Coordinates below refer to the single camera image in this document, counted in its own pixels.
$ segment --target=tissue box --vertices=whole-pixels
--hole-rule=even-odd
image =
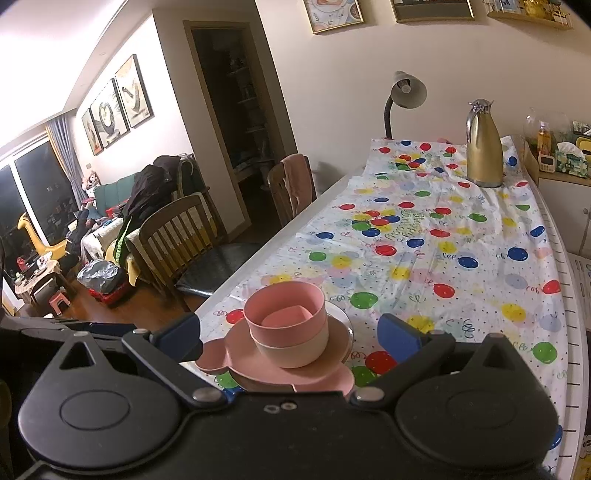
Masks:
[[[572,153],[557,151],[556,171],[586,179],[589,174],[589,165],[587,160],[573,155]]]

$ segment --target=cushion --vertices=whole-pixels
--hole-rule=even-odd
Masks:
[[[103,217],[107,216],[106,210],[119,205],[129,198],[134,187],[135,173],[128,175],[114,183],[100,185],[95,189],[96,209]]]
[[[211,297],[259,249],[258,244],[228,244],[208,250],[191,262],[178,280],[178,291]]]

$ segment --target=cabinet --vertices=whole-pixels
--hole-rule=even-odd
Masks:
[[[591,212],[591,186],[540,178],[538,188],[554,218],[566,250],[591,258],[591,232],[581,248]]]

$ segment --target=plastic bag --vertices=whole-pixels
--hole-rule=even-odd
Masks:
[[[107,260],[94,260],[78,273],[78,281],[86,288],[107,295],[121,282],[124,271]]]

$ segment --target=small table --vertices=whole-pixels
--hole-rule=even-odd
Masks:
[[[49,260],[49,262],[47,262],[47,267],[39,275],[35,275],[35,276],[31,277],[25,283],[15,285],[14,293],[17,295],[17,297],[21,298],[25,303],[32,304],[33,303],[33,295],[32,295],[33,290],[35,289],[36,286],[43,285],[43,280],[44,279],[46,280],[47,277],[49,277],[51,275],[57,276],[58,284],[60,284],[59,286],[63,286],[66,289],[68,296],[70,298],[72,298],[73,297],[72,288],[69,286],[68,282],[61,274],[60,264],[57,262],[57,260]]]

